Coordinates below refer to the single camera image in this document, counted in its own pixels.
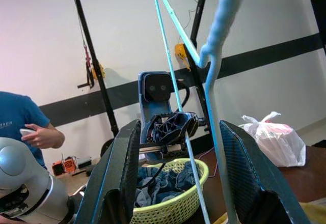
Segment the person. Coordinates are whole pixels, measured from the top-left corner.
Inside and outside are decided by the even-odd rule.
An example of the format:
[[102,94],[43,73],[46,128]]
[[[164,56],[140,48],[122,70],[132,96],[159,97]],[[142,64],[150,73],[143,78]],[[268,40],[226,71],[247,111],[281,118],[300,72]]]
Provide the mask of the person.
[[[21,128],[34,130],[22,136]],[[26,144],[37,162],[44,168],[41,149],[59,148],[65,136],[58,131],[40,108],[28,96],[0,91],[0,137],[9,137]],[[0,216],[2,223],[21,223]]]

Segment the black stripe on wall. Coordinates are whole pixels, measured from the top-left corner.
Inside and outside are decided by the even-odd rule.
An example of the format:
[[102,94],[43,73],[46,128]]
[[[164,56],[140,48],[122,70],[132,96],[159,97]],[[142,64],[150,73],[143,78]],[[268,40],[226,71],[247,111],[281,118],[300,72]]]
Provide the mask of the black stripe on wall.
[[[322,48],[319,33],[283,42],[273,46],[223,58],[218,78],[244,72],[264,65]],[[209,65],[199,69],[201,81],[204,82]],[[177,78],[183,78],[190,87],[195,85],[187,69],[175,71]],[[107,89],[113,109],[122,108],[138,103],[138,81],[132,81],[120,86]],[[54,126],[68,124],[89,116],[105,112],[100,91],[77,96],[41,106],[41,110],[51,119]]]

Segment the white wall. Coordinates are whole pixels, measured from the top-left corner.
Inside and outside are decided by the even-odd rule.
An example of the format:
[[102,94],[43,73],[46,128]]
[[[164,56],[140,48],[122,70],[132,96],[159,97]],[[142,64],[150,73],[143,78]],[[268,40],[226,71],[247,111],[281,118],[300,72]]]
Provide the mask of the white wall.
[[[108,87],[137,80],[144,70],[168,70],[153,0],[81,1],[98,59],[106,68]],[[208,35],[217,2],[206,0],[199,47]],[[186,24],[195,1],[170,3]],[[166,11],[163,18],[173,51],[178,34]],[[317,32],[310,0],[244,0],[223,56]],[[27,94],[44,105],[98,89],[76,88],[85,82],[85,57],[73,0],[0,0],[0,33],[0,90]],[[279,121],[295,129],[306,127],[326,117],[325,75],[325,55],[318,50],[222,78],[216,87],[221,117],[239,124],[243,114],[260,119],[276,110],[283,114]],[[196,93],[191,91],[186,109],[201,114]],[[139,113],[138,104],[115,110],[120,127]],[[97,157],[101,145],[112,137],[108,128],[106,114],[58,127],[66,142],[60,149],[43,151],[46,164],[61,158],[61,152]]]

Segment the black metal pole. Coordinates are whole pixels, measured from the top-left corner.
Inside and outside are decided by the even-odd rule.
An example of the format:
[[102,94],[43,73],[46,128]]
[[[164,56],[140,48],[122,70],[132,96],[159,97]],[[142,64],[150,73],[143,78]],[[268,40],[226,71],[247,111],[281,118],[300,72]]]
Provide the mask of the black metal pole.
[[96,73],[96,76],[97,76],[97,80],[98,80],[98,83],[100,85],[101,94],[102,94],[104,105],[105,105],[105,110],[106,110],[108,120],[109,120],[110,125],[111,125],[111,131],[112,131],[112,133],[113,133],[113,135],[115,137],[119,132],[117,121],[116,121],[116,118],[114,116],[114,112],[113,112],[113,109],[112,109],[112,106],[111,106],[111,103],[110,103],[110,99],[108,98],[108,94],[107,94],[106,87],[105,87],[105,84],[104,84],[104,80],[103,80],[103,77],[102,77],[102,72],[101,72],[100,66],[98,64],[98,60],[96,58],[95,50],[94,50],[94,47],[93,47],[90,32],[89,32],[88,27],[87,27],[87,23],[86,23],[85,15],[84,15],[84,12],[83,12],[82,4],[81,4],[80,0],[75,0],[75,3],[76,3],[79,19],[80,19],[80,22],[81,22],[81,25],[83,27],[83,31],[84,31],[84,34],[85,34],[86,42],[87,42],[88,48],[90,50],[90,54],[91,54],[91,57],[92,57],[92,63],[93,63],[94,70],[95,70],[95,73]]
[[[194,24],[193,24],[192,33],[190,36],[190,40],[193,42],[193,44],[196,48],[197,48],[197,34],[198,34],[199,25],[200,25],[200,20],[202,18],[202,14],[203,14],[205,1],[206,0],[198,0],[195,18],[194,18]],[[194,82],[195,82],[195,87],[196,87],[196,91],[197,91],[198,98],[200,101],[200,105],[202,106],[202,110],[203,110],[204,116],[206,118],[208,130],[210,131],[207,105],[206,105],[206,99],[205,99],[205,91],[204,91],[202,82],[200,80],[200,76],[198,74],[197,66],[196,66],[193,58],[189,54],[186,46],[185,45],[183,45],[183,46],[184,46],[184,49],[185,49],[185,52],[186,52],[186,55],[188,58],[189,66],[191,69],[191,74],[192,74]]]

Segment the wooden table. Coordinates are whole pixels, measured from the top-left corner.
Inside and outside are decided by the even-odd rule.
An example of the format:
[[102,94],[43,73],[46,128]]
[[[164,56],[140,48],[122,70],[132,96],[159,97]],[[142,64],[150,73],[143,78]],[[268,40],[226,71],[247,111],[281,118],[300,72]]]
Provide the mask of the wooden table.
[[[208,165],[212,175],[216,164],[215,152],[210,152],[201,160]],[[307,146],[304,167],[282,167],[280,171],[299,202],[310,202],[326,197],[326,149]],[[214,223],[226,212],[219,174],[214,178],[207,179],[203,194],[210,221]],[[185,223],[204,223],[201,208]]]

